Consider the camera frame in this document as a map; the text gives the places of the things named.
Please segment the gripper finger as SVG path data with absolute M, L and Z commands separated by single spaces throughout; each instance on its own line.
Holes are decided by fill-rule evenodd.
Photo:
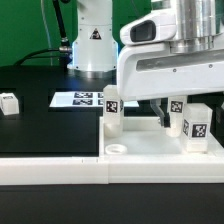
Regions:
M 224 102 L 216 108 L 216 128 L 219 135 L 224 135 Z

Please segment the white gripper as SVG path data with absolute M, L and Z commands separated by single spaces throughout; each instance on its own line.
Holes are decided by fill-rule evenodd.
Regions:
M 124 47 L 117 64 L 122 100 L 150 100 L 160 125 L 170 127 L 161 100 L 171 96 L 224 91 L 224 49 L 171 54 L 166 43 Z

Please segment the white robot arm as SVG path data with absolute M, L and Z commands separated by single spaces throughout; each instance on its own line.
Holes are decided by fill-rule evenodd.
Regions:
M 224 91 L 224 0 L 151 0 L 152 11 L 112 37 L 112 0 L 77 0 L 78 37 L 68 69 L 85 77 L 115 71 L 104 90 L 110 137 L 123 131 L 123 104 L 148 100 L 161 125 L 175 127 L 163 98 Z

